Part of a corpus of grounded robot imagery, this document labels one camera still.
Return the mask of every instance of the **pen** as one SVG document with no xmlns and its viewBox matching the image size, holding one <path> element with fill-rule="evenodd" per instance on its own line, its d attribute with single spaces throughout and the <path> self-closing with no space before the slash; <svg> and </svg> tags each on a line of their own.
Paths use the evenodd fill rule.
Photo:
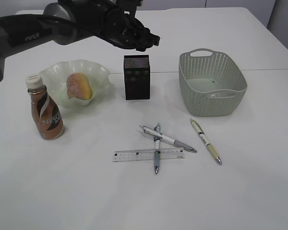
<svg viewBox="0 0 288 230">
<path fill-rule="evenodd" d="M 177 147 L 181 147 L 181 148 L 184 148 L 185 150 L 187 151 L 190 151 L 190 152 L 197 152 L 195 150 L 195 148 L 192 148 L 191 146 L 189 145 L 186 145 L 178 140 L 175 140 L 173 138 L 170 138 L 164 134 L 161 134 L 161 133 L 158 133 L 154 130 L 152 130 L 151 128 L 148 128 L 146 126 L 140 126 L 142 129 L 143 129 L 143 132 L 144 133 L 147 133 L 147 134 L 150 134 L 152 136 L 155 136 L 155 137 L 158 137 L 160 138 L 161 141 L 164 141 L 164 142 L 167 142 L 169 144 L 173 144 L 173 145 L 176 145 Z"/>
<path fill-rule="evenodd" d="M 191 122 L 191 125 L 193 126 L 194 130 L 197 132 L 197 134 L 200 136 L 200 138 L 205 143 L 205 145 L 206 145 L 208 151 L 210 152 L 210 154 L 213 156 L 213 158 L 216 160 L 216 162 L 219 165 L 222 165 L 222 161 L 220 159 L 220 156 L 218 155 L 216 150 L 213 148 L 212 144 L 209 143 L 209 141 L 206 138 L 205 133 L 202 130 L 202 128 L 200 127 L 200 125 L 196 121 L 194 121 L 192 118 L 190 118 L 190 122 Z"/>
<path fill-rule="evenodd" d="M 154 128 L 154 131 L 161 133 L 161 127 L 158 123 L 157 126 Z M 154 143 L 155 143 L 155 160 L 154 160 L 154 169 L 155 173 L 158 174 L 159 167 L 160 167 L 160 138 L 154 136 Z"/>
</svg>

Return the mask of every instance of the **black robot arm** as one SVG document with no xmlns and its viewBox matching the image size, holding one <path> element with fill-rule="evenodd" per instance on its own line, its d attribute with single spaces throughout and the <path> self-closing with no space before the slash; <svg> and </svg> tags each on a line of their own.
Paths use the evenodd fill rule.
<svg viewBox="0 0 288 230">
<path fill-rule="evenodd" d="M 8 56 L 51 40 L 67 45 L 91 36 L 138 51 L 157 46 L 160 40 L 134 17 L 134 12 L 125 13 L 110 0 L 59 0 L 48 5 L 43 15 L 0 17 L 0 81 Z"/>
</svg>

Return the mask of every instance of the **wall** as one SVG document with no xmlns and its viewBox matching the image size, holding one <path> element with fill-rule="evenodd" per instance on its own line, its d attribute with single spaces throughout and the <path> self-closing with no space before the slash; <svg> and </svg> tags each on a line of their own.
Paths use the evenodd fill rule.
<svg viewBox="0 0 288 230">
<path fill-rule="evenodd" d="M 15 14 L 21 10 L 40 10 L 56 0 L 0 0 L 0 17 Z"/>
<path fill-rule="evenodd" d="M 267 27 L 275 0 L 207 0 L 207 7 L 245 7 Z"/>
<path fill-rule="evenodd" d="M 288 0 L 277 0 L 268 29 L 288 49 Z"/>
<path fill-rule="evenodd" d="M 56 0 L 0 0 L 0 16 L 21 10 L 41 10 Z M 205 7 L 206 0 L 144 0 L 139 10 L 165 10 L 169 8 Z"/>
</svg>

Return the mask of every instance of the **basket handle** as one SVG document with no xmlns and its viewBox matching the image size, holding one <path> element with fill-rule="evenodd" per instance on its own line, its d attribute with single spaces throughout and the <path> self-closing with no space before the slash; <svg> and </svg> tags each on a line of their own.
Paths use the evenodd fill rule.
<svg viewBox="0 0 288 230">
<path fill-rule="evenodd" d="M 195 53 L 195 52 L 198 52 L 198 51 L 207 51 L 207 52 L 210 52 L 210 53 L 212 53 L 211 56 L 214 55 L 214 54 L 216 54 L 216 52 L 215 52 L 214 50 L 206 49 L 206 48 L 195 49 L 195 50 L 192 50 L 192 51 L 190 51 L 190 52 L 187 52 L 186 54 L 189 54 L 189 55 L 191 56 L 192 53 Z"/>
<path fill-rule="evenodd" d="M 220 94 L 226 93 L 229 96 L 217 96 L 217 93 L 220 93 Z M 207 94 L 207 96 L 209 98 L 216 98 L 216 99 L 230 99 L 230 98 L 236 97 L 237 93 L 233 92 L 233 91 L 230 91 L 230 90 L 220 90 L 220 91 L 217 91 L 217 92 L 210 92 L 210 93 Z"/>
</svg>

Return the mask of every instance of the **plastic basket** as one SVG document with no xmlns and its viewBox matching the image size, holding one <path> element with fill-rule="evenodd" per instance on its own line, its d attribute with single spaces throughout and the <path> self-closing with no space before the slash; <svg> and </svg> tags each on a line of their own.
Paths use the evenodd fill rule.
<svg viewBox="0 0 288 230">
<path fill-rule="evenodd" d="M 197 51 L 212 54 L 192 57 Z M 196 116 L 231 114 L 247 90 L 243 74 L 228 55 L 204 48 L 181 54 L 179 82 L 187 108 Z"/>
</svg>

